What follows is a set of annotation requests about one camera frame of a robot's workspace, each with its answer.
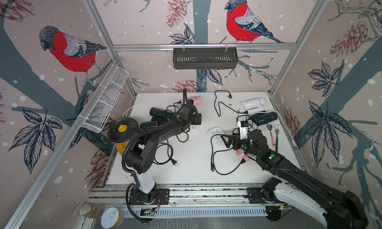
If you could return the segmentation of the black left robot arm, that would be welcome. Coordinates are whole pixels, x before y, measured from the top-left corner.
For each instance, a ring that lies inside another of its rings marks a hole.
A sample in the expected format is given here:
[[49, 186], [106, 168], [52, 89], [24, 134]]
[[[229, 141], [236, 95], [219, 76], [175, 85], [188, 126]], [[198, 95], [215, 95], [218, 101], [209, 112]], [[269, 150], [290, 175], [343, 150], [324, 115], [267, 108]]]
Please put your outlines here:
[[202, 124], [202, 115], [196, 106], [185, 103], [169, 120], [154, 129], [137, 129], [122, 154], [122, 168], [134, 177], [137, 188], [144, 194], [151, 193], [156, 183], [149, 171], [154, 163], [158, 145], [186, 131], [190, 125]]

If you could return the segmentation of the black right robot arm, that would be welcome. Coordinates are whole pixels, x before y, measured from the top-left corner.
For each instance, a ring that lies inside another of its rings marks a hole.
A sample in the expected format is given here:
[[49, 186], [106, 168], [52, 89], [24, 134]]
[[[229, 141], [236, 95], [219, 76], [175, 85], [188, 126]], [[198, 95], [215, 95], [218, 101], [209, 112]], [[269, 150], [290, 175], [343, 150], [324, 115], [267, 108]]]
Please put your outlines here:
[[226, 147], [243, 150], [272, 177], [262, 187], [263, 199], [278, 200], [316, 219], [328, 229], [365, 229], [369, 225], [359, 197], [334, 189], [297, 168], [270, 149], [266, 137], [256, 129], [247, 138], [221, 135]]

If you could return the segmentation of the pink hair dryer near arm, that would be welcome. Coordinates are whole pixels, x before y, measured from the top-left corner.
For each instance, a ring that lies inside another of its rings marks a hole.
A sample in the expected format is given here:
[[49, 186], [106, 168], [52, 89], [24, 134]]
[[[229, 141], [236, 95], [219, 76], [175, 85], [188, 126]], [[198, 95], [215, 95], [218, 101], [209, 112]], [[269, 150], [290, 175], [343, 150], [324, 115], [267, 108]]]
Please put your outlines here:
[[236, 154], [237, 156], [239, 156], [239, 157], [242, 158], [242, 160], [241, 160], [241, 164], [242, 164], [242, 163], [245, 163], [245, 162], [248, 162], [248, 161], [251, 159], [251, 157], [248, 157], [248, 156], [245, 154], [245, 152], [244, 152], [243, 150], [241, 150], [241, 149], [236, 150], [236, 151], [235, 151], [235, 154]]

